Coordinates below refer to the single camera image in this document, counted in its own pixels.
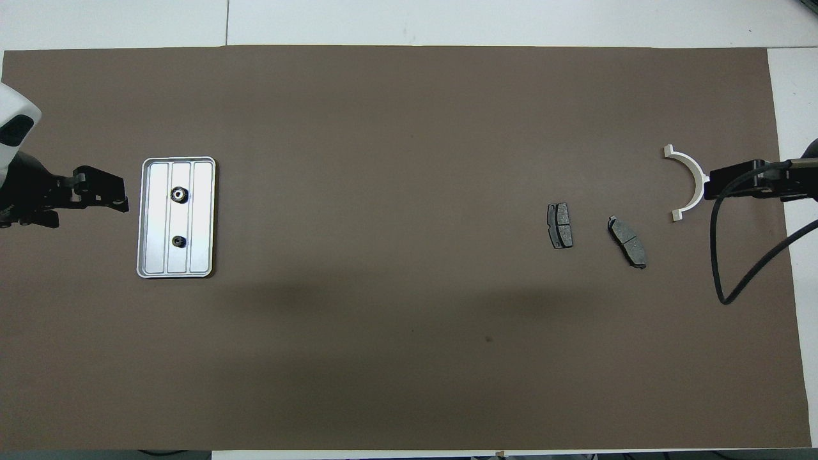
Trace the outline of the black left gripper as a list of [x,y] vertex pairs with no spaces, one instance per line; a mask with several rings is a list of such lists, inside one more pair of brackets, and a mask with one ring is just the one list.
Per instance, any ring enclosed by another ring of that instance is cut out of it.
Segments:
[[17,152],[8,165],[1,188],[1,228],[12,225],[59,227],[56,211],[49,209],[77,209],[106,207],[128,213],[125,180],[91,166],[74,169],[72,190],[79,200],[72,201],[73,192],[66,187],[67,177],[53,174],[32,155]]

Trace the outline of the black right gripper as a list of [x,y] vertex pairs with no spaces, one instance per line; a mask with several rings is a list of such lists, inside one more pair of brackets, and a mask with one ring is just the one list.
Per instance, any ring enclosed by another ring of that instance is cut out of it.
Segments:
[[[704,184],[704,200],[716,200],[731,181],[762,166],[764,160],[749,160],[712,170],[709,180]],[[763,190],[763,174],[757,174],[737,183],[727,196],[756,196],[762,192],[761,198],[779,198],[783,202],[805,199],[817,201],[817,139],[806,147],[800,158],[789,160],[788,169],[769,172],[765,174],[765,178],[768,182]]]

